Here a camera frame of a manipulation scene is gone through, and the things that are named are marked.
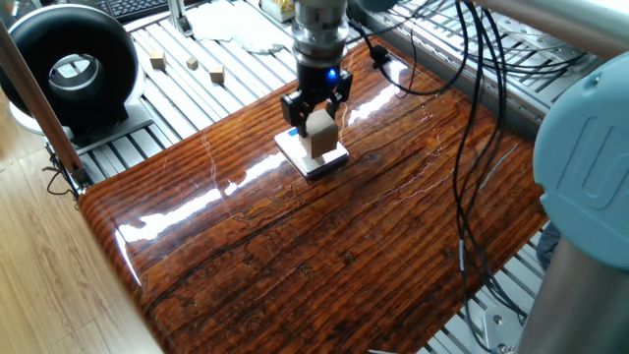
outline wooden floor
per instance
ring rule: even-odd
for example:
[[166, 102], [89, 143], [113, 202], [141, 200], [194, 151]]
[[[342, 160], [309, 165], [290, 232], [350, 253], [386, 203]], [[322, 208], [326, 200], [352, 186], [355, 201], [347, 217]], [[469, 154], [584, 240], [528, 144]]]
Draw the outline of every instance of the wooden floor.
[[0, 91], [0, 353], [161, 353], [48, 165]]

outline blue led light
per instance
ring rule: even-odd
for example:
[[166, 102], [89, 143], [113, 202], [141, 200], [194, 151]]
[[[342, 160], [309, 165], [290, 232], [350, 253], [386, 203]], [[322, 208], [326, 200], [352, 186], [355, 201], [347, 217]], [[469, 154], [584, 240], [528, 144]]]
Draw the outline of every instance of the blue led light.
[[327, 78], [330, 80], [336, 80], [336, 70], [330, 69], [329, 73], [327, 73]]

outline small wooden cube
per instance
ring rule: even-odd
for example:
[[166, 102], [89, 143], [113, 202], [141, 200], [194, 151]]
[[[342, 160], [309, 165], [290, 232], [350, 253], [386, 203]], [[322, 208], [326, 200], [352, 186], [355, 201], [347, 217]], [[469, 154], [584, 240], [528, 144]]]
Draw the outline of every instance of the small wooden cube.
[[166, 54], [163, 50], [153, 50], [150, 53], [150, 65], [156, 70], [166, 70]]
[[196, 70], [199, 67], [199, 60], [197, 60], [197, 58], [190, 58], [186, 61], [186, 65], [188, 69]]
[[225, 67], [217, 65], [213, 68], [209, 68], [209, 77], [215, 84], [225, 83]]
[[300, 140], [308, 157], [315, 159], [336, 149], [338, 143], [338, 126], [325, 109], [311, 113], [306, 121], [307, 137]]

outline keyboard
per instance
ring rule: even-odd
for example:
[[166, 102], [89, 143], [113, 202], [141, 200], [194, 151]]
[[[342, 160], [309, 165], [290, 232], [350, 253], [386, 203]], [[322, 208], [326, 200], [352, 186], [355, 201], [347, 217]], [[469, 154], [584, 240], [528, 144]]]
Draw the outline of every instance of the keyboard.
[[[204, 0], [184, 1], [192, 5]], [[167, 0], [95, 0], [93, 5], [124, 24], [146, 16], [168, 11]]]

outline glossy wooden tabletop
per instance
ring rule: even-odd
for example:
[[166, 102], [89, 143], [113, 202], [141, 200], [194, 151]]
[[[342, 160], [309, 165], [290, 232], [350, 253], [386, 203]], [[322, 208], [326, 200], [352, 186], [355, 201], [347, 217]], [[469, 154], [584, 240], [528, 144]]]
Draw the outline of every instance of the glossy wooden tabletop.
[[[293, 83], [81, 197], [165, 351], [414, 352], [460, 308], [451, 185], [469, 99], [397, 98], [362, 45], [344, 66], [354, 85], [337, 119], [350, 158], [320, 180], [273, 140], [289, 128], [279, 97]], [[408, 82], [407, 64], [387, 70]], [[442, 85], [419, 72], [415, 89]], [[480, 110], [464, 171], [492, 119]], [[494, 268], [543, 224], [532, 153], [509, 134], [477, 202]]]

